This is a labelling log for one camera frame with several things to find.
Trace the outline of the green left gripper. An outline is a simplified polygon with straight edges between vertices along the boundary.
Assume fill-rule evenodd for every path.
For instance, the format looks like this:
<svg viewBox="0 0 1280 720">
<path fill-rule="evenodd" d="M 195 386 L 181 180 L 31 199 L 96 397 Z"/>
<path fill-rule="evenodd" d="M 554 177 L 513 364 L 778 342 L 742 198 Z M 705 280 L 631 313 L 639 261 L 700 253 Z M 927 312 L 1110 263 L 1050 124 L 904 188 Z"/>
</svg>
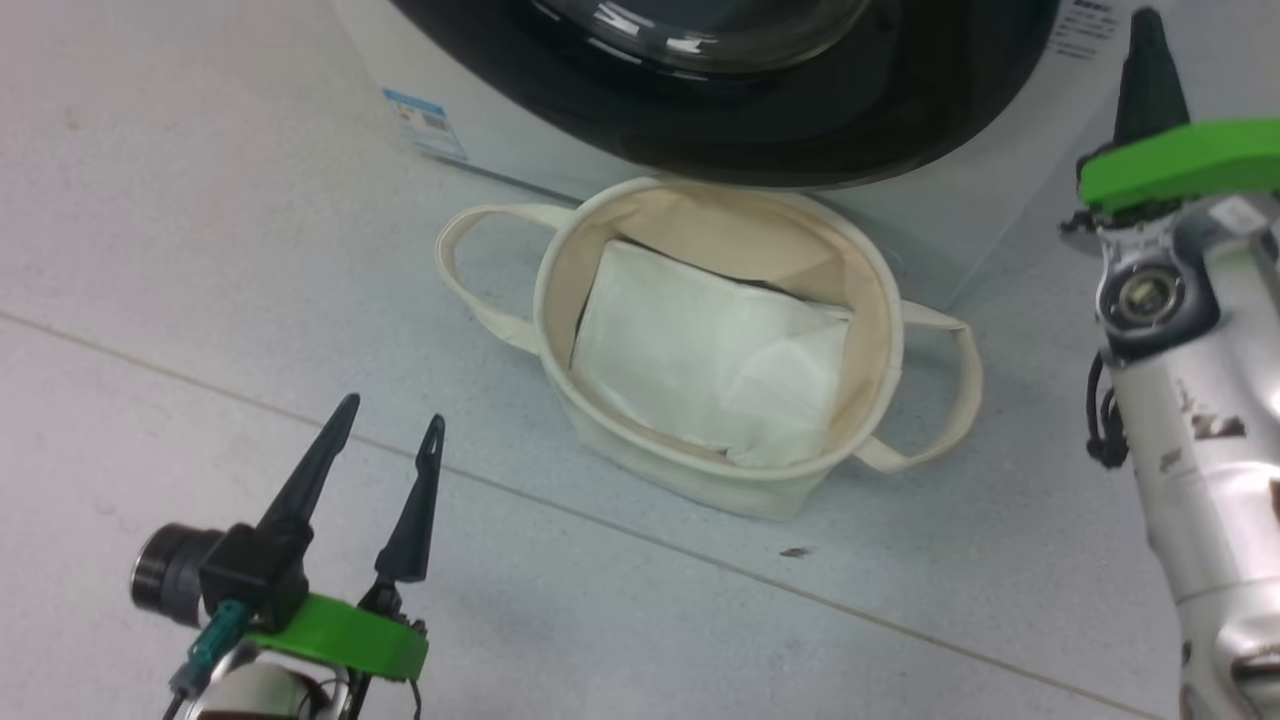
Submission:
<svg viewBox="0 0 1280 720">
<path fill-rule="evenodd" d="M 259 530 L 276 541 L 312 536 L 311 518 L 332 465 L 349 438 L 360 402 L 358 393 L 348 393 L 339 401 L 259 520 Z M 436 414 L 415 459 L 413 486 L 376 557 L 380 582 L 420 583 L 426 578 L 444 441 L 445 419 Z M 425 634 L 404 623 L 398 609 L 389 615 L 379 614 L 312 591 L 297 603 L 287 624 L 268 629 L 260 621 L 244 638 L 260 648 L 389 682 L 417 682 L 429 651 Z"/>
</svg>

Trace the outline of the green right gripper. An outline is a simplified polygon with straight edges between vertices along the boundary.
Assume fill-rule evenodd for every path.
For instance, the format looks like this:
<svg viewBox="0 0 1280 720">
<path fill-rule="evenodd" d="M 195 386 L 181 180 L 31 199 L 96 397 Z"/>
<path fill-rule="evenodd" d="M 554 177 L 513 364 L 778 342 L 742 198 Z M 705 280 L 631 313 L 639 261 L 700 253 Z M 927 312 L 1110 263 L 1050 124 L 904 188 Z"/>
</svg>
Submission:
<svg viewBox="0 0 1280 720">
<path fill-rule="evenodd" d="M 1280 118 L 1190 123 L 1162 17 L 1132 14 L 1114 142 L 1076 164 L 1082 208 L 1061 234 L 1152 225 L 1187 204 L 1228 193 L 1280 193 Z"/>
</svg>

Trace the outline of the black glass washing machine door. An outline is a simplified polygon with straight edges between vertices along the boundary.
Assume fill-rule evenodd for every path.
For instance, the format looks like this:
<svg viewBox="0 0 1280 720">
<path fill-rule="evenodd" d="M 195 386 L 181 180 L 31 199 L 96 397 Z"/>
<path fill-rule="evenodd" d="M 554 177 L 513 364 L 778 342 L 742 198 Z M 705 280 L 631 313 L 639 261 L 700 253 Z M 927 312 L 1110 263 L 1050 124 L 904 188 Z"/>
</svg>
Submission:
<svg viewBox="0 0 1280 720">
<path fill-rule="evenodd" d="M 390 0 L 557 129 L 698 181 L 818 190 L 960 147 L 1036 69 L 1060 0 Z"/>
</svg>

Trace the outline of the cream fabric laundry basket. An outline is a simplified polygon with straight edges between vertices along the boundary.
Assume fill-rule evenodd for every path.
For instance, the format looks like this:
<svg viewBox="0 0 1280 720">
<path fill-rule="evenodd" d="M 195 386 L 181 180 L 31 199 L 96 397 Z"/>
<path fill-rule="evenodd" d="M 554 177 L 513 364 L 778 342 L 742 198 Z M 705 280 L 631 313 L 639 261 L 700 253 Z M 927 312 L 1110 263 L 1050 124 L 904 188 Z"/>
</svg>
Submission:
<svg viewBox="0 0 1280 720">
<path fill-rule="evenodd" d="M 486 217 L 507 215 L 552 229 L 539 268 L 532 316 L 493 307 L 461 281 L 456 251 Z M 835 415 L 814 459 L 745 468 L 708 448 L 645 429 L 570 374 L 579 319 L 608 240 L 625 237 L 754 290 L 852 313 L 835 393 Z M 984 369 L 965 322 L 905 300 L 867 233 L 815 200 L 641 177 L 603 190 L 576 208 L 481 205 L 454 215 L 435 242 L 442 279 L 499 341 L 535 356 L 579 439 L 636 477 L 705 506 L 785 521 L 831 471 L 856 457 L 881 473 L 928 462 L 960 445 L 980 409 Z M 876 437 L 902 374 L 905 331 L 946 331 L 959 354 L 957 392 L 943 429 L 918 454 Z"/>
</svg>

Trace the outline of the white washing machine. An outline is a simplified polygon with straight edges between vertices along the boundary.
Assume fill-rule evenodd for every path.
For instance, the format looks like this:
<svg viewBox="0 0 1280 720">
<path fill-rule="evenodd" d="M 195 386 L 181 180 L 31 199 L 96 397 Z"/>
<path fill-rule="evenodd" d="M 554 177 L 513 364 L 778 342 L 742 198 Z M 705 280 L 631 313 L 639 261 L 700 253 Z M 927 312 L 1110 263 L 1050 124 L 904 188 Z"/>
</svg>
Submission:
<svg viewBox="0 0 1280 720">
<path fill-rule="evenodd" d="M 573 200 L 650 174 L 806 196 L 870 237 L 906 297 L 937 307 L 950 305 L 1001 245 L 1117 83 L 1129 19 L 1140 3 L 1116 0 L 1123 8 L 1119 32 L 1092 60 L 1044 50 L 1000 115 L 942 158 L 873 182 L 782 190 L 694 179 L 612 156 L 480 81 L 390 0 L 332 1 L 380 91 L 392 88 L 444 109 L 468 161 L 445 160 Z"/>
</svg>

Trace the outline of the printed text label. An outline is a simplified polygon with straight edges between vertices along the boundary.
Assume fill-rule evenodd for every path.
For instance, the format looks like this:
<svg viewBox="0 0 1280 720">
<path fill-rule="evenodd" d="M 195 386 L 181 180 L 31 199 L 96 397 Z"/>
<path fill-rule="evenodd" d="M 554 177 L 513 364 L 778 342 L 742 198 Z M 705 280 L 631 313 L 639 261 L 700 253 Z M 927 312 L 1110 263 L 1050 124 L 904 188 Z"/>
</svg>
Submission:
<svg viewBox="0 0 1280 720">
<path fill-rule="evenodd" d="M 1116 0 L 1057 0 L 1057 4 L 1046 44 L 1048 54 L 1092 60 L 1119 32 L 1123 8 Z"/>
</svg>

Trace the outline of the white folded cloth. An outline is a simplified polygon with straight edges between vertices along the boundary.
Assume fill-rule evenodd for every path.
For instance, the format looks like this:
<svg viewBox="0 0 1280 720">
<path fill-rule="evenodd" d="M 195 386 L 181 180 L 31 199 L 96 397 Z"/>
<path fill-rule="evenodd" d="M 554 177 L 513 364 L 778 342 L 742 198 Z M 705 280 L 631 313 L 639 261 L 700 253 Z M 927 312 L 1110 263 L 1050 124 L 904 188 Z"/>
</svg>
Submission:
<svg viewBox="0 0 1280 720">
<path fill-rule="evenodd" d="M 570 370 L 667 439 L 782 468 L 823 450 L 852 318 L 612 240 Z"/>
</svg>

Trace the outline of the blue energy label sticker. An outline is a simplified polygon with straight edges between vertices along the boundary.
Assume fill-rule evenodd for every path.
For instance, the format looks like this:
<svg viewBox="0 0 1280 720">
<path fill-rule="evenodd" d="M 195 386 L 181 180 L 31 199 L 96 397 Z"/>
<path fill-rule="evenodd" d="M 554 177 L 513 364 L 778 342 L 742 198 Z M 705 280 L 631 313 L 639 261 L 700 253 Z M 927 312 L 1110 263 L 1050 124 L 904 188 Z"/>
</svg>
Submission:
<svg viewBox="0 0 1280 720">
<path fill-rule="evenodd" d="M 433 156 L 468 161 L 443 108 L 392 88 L 384 88 L 383 95 L 415 147 Z"/>
</svg>

